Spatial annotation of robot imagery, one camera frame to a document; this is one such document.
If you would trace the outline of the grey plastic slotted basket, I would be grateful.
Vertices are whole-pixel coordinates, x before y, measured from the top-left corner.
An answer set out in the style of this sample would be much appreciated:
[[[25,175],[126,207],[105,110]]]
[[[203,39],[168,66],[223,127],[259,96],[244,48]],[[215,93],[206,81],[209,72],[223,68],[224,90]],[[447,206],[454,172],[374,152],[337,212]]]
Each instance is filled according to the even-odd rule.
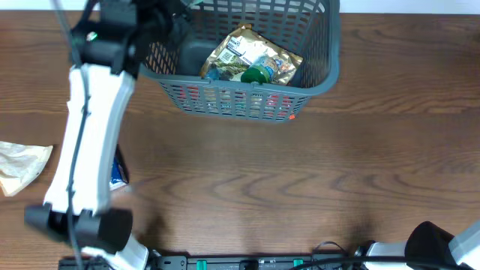
[[[313,97],[331,89],[340,73],[338,0],[211,0],[194,5],[167,43],[150,44],[142,75],[159,83],[191,114],[270,122],[295,118]],[[201,67],[241,25],[303,58],[287,85],[203,79]]]

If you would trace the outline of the gold foil food pouch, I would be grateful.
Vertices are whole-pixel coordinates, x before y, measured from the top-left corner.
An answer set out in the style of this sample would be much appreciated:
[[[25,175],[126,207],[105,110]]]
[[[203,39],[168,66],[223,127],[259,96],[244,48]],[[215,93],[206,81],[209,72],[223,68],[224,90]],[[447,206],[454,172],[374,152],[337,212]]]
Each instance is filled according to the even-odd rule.
[[[303,58],[242,25],[232,31],[205,60],[199,75],[204,79],[241,82],[242,74],[260,57],[275,59],[278,72],[267,84],[285,86],[300,68]]]

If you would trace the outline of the orange spaghetti packet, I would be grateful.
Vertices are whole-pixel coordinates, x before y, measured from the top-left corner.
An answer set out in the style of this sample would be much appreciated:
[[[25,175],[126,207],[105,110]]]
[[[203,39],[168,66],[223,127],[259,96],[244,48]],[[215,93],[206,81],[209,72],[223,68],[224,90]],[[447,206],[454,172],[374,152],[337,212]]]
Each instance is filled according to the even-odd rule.
[[[277,93],[202,86],[174,88],[169,97],[186,113],[274,122],[293,120],[305,102]]]

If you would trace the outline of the green lid jar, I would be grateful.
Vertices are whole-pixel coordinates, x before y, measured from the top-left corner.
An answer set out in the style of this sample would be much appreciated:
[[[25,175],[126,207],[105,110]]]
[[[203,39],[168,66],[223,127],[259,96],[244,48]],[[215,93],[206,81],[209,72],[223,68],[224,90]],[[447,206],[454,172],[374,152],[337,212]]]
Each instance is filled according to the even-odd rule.
[[[278,72],[274,58],[260,56],[242,75],[242,83],[271,83]]]

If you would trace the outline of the Kleenex tissue multipack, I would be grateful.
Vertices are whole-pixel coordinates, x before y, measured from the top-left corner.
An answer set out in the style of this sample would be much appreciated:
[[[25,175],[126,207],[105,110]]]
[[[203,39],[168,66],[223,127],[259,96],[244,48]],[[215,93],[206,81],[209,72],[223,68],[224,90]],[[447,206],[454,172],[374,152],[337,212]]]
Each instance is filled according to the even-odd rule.
[[[116,146],[112,163],[109,189],[114,191],[129,184],[129,173],[119,145]]]

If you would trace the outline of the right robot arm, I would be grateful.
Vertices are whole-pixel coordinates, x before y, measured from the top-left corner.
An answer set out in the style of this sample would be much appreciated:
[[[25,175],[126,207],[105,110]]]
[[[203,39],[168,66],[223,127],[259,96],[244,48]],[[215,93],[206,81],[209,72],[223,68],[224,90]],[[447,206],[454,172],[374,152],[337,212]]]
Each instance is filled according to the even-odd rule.
[[[435,263],[479,268],[479,222],[452,235],[430,221],[420,223],[403,242],[372,241],[355,252],[357,257],[403,257]]]

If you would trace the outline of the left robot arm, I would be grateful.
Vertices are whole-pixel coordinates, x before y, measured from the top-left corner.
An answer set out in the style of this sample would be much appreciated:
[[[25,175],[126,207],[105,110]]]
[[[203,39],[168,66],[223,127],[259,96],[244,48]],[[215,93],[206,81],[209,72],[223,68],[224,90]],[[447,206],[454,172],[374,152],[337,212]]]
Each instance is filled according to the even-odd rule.
[[[119,131],[140,67],[155,41],[170,41],[189,1],[88,1],[75,26],[54,2],[70,47],[70,98],[58,167],[30,227],[69,244],[74,265],[94,257],[112,269],[147,269],[149,249],[132,233],[133,215],[110,205]]]

